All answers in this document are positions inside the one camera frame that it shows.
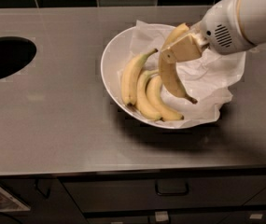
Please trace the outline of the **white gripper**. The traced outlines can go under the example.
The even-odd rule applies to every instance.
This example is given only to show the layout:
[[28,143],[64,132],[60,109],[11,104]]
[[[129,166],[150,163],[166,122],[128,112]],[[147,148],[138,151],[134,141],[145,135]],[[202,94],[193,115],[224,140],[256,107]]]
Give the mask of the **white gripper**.
[[240,5],[241,0],[217,2],[191,26],[193,34],[183,35],[167,45],[161,57],[167,63],[182,63],[201,58],[205,49],[228,55],[254,48],[241,28]]

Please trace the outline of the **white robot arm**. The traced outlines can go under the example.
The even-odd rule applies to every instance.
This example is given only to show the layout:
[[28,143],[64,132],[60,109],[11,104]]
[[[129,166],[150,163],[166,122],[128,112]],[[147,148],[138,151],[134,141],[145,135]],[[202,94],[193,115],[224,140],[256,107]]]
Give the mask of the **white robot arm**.
[[205,49],[229,55],[266,43],[266,0],[221,0],[161,50],[167,63],[196,60]]

